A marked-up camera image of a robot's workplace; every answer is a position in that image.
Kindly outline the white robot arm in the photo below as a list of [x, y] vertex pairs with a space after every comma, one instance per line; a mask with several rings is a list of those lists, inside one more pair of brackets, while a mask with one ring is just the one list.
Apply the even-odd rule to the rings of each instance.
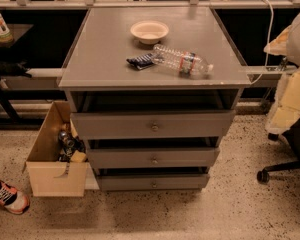
[[265, 125], [269, 133], [282, 134], [300, 119], [300, 13], [265, 46], [264, 51], [283, 55], [297, 66], [293, 73], [282, 74]]

